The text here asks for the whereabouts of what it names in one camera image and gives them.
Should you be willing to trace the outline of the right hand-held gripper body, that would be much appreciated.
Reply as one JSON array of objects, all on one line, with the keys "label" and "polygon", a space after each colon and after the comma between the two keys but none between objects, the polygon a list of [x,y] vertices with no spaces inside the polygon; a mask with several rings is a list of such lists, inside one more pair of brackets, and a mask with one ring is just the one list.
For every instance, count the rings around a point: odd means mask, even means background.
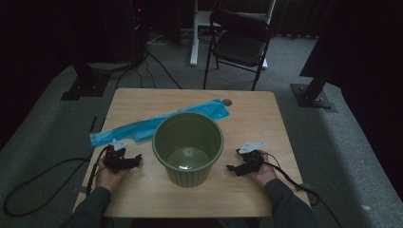
[{"label": "right hand-held gripper body", "polygon": [[263,164],[263,157],[259,148],[264,146],[264,142],[244,142],[237,153],[241,155],[243,164],[237,167],[238,172],[258,172]]}]

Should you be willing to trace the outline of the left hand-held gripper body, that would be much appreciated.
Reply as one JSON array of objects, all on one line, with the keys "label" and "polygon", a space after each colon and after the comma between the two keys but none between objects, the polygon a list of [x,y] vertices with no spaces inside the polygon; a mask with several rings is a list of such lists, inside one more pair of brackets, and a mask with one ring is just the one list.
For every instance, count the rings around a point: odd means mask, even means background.
[{"label": "left hand-held gripper body", "polygon": [[126,170],[126,166],[130,163],[125,158],[127,142],[120,142],[115,139],[112,140],[112,144],[106,147],[106,157],[104,164],[112,173],[116,174],[121,170]]}]

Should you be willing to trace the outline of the blue plastic bag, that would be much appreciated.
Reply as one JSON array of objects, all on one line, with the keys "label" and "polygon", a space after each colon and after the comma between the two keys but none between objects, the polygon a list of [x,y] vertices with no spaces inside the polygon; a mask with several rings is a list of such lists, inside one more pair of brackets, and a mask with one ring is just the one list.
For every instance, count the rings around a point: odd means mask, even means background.
[{"label": "blue plastic bag", "polygon": [[93,147],[111,143],[113,140],[130,139],[135,143],[151,139],[155,130],[166,118],[183,112],[197,112],[208,116],[214,121],[223,119],[229,115],[229,111],[220,99],[210,100],[201,104],[194,104],[180,108],[162,115],[154,116],[145,120],[125,124],[107,131],[91,133],[90,144]]}]

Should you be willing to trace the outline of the green ribbed bin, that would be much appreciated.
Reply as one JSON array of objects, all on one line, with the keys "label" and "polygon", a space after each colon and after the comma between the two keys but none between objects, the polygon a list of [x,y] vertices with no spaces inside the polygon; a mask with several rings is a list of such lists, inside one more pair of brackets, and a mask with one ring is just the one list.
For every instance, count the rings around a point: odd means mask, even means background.
[{"label": "green ribbed bin", "polygon": [[210,117],[183,112],[158,125],[152,148],[170,180],[180,187],[191,188],[205,182],[221,156],[223,135]]}]

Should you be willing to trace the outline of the person's right hand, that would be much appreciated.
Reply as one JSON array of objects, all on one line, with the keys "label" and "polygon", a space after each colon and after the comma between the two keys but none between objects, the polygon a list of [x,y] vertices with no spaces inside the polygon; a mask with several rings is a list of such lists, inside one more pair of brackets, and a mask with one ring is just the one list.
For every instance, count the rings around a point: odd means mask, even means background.
[{"label": "person's right hand", "polygon": [[268,154],[262,150],[259,152],[263,158],[263,165],[258,172],[252,172],[248,174],[247,177],[264,187],[269,181],[276,179],[278,176],[275,169],[269,164]]}]

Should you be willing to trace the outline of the person's left hand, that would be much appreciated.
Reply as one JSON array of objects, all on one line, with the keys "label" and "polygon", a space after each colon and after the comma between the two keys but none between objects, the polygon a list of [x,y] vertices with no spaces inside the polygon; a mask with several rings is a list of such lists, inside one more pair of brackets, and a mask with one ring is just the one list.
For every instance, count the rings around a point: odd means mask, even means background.
[{"label": "person's left hand", "polygon": [[112,192],[119,186],[125,175],[128,173],[128,170],[122,170],[114,174],[106,168],[104,160],[105,158],[101,158],[101,160],[98,162],[95,186],[103,187],[109,192]]}]

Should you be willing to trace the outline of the black stand base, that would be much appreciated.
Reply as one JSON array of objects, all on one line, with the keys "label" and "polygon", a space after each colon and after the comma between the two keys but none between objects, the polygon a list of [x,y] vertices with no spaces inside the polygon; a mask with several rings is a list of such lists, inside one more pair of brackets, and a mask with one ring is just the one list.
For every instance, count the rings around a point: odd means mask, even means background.
[{"label": "black stand base", "polygon": [[93,70],[88,64],[74,64],[73,68],[77,77],[68,91],[62,97],[62,101],[78,101],[82,97],[102,97],[106,90],[110,74],[101,70]]},{"label": "black stand base", "polygon": [[290,84],[299,107],[320,108],[328,113],[337,113],[334,103],[330,102],[323,91],[328,77],[316,76],[310,84]]}]

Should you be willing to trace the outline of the black folding chair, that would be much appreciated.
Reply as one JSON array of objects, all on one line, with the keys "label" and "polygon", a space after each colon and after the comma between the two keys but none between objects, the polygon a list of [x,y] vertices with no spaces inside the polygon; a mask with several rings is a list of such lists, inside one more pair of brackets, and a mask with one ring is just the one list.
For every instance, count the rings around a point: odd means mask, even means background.
[{"label": "black folding chair", "polygon": [[209,16],[211,39],[207,52],[203,88],[206,88],[211,57],[220,64],[255,73],[251,90],[259,81],[263,62],[272,37],[270,25],[257,17],[226,10],[215,10]]}]

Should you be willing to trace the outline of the dark equipment rack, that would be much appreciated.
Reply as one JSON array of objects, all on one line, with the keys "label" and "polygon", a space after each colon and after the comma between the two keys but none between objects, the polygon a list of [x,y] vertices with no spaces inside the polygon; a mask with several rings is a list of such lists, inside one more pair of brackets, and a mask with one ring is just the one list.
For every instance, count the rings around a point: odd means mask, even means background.
[{"label": "dark equipment rack", "polygon": [[97,0],[116,62],[144,59],[145,0]]}]

